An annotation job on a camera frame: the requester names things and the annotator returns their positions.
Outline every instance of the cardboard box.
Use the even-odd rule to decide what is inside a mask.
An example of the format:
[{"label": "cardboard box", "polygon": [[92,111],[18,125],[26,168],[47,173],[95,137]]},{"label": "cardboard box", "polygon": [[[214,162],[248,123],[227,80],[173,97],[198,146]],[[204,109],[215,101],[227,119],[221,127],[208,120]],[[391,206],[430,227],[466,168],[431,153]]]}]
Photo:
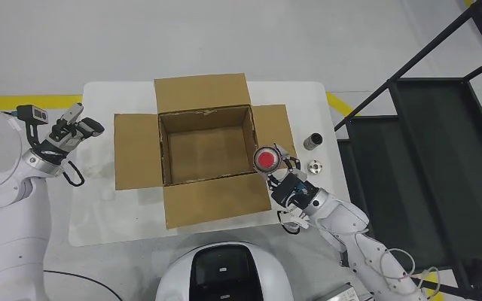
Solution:
[{"label": "cardboard box", "polygon": [[284,105],[251,106],[244,74],[154,81],[158,114],[116,114],[116,190],[163,186],[168,229],[271,209],[258,145],[296,156]]}]

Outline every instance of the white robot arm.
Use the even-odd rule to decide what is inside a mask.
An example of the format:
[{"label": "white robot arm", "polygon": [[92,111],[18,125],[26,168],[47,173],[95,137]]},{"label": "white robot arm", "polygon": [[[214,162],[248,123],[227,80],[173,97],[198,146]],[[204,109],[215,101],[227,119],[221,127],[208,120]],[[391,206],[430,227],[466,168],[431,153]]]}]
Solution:
[{"label": "white robot arm", "polygon": [[104,131],[89,118],[77,122],[82,110],[73,105],[39,143],[36,126],[47,123],[47,113],[31,105],[17,108],[32,148],[5,173],[11,176],[0,177],[0,300],[48,300],[43,262],[51,219],[45,179],[62,171],[62,161],[81,141]]},{"label": "white robot arm", "polygon": [[[281,179],[273,173],[285,163],[288,172]],[[419,287],[384,244],[367,237],[368,218],[350,202],[314,187],[300,171],[300,161],[279,145],[260,147],[254,166],[268,183],[271,197],[283,208],[295,205],[300,217],[287,213],[283,222],[319,228],[320,234],[339,252],[346,251],[349,267],[377,301],[426,301]]]}]

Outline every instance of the black cylinder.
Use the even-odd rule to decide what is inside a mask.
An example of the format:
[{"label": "black cylinder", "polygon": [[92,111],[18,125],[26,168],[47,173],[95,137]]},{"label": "black cylinder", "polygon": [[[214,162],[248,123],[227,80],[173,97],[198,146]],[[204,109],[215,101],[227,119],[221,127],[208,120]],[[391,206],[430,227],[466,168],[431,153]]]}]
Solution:
[{"label": "black cylinder", "polygon": [[303,146],[309,151],[314,150],[318,145],[320,145],[323,142],[323,137],[318,134],[317,132],[314,132],[311,134],[308,138],[306,138],[303,141]]}]

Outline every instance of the concrete floor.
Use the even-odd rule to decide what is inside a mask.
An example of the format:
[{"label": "concrete floor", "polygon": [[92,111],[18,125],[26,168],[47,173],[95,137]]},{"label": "concrete floor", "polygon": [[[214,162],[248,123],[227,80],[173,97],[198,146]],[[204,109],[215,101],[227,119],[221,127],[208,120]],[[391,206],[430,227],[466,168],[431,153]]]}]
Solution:
[{"label": "concrete floor", "polygon": [[[319,81],[356,106],[462,9],[458,0],[3,2],[0,95],[80,94],[90,81],[245,72],[250,81]],[[460,76],[479,65],[482,38],[468,24],[409,75]],[[473,85],[481,96],[482,78]],[[382,95],[362,113],[394,110]],[[337,122],[342,116],[333,110],[332,117]],[[73,248],[67,239],[70,187],[63,179],[50,184],[53,233],[46,268],[93,277],[125,300],[153,300],[159,278],[175,258],[225,239],[273,252],[288,272],[296,300],[347,281],[364,293],[316,231],[287,236],[280,227],[267,226]],[[46,282],[52,300],[113,300],[80,279],[48,275]]]}]

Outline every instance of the white table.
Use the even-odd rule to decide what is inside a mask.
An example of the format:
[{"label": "white table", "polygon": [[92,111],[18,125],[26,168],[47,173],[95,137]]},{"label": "white table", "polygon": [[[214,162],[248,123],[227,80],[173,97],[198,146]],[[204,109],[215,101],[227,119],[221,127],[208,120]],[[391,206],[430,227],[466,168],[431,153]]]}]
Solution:
[{"label": "white table", "polygon": [[[303,169],[310,160],[323,164],[320,174],[309,181],[341,199],[349,200],[340,153],[325,95],[314,82],[248,82],[253,105],[285,104],[294,146]],[[84,87],[83,116],[99,121],[105,132],[80,144],[76,165],[86,184],[74,189],[69,241],[74,246],[124,242],[184,233],[202,233],[278,223],[272,200],[271,211],[200,223],[167,230],[162,187],[115,191],[114,114],[156,114],[152,82],[93,82]],[[313,132],[323,144],[312,151],[303,140]]]}]

